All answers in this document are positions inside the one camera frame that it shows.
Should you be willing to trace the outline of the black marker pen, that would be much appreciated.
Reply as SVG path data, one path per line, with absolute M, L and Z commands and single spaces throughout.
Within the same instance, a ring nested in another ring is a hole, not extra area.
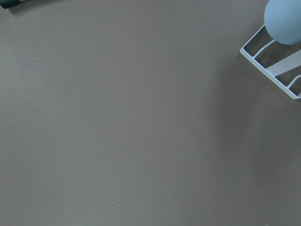
M 24 2 L 27 2 L 28 0 L 0 0 L 0 6 L 3 9 L 9 9 L 14 6 L 20 5 Z

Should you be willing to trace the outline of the green plastic cup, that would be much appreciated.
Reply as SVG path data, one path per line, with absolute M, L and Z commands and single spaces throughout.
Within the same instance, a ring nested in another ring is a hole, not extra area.
M 285 45 L 301 41 L 301 1 L 270 0 L 264 11 L 264 23 L 269 35 Z

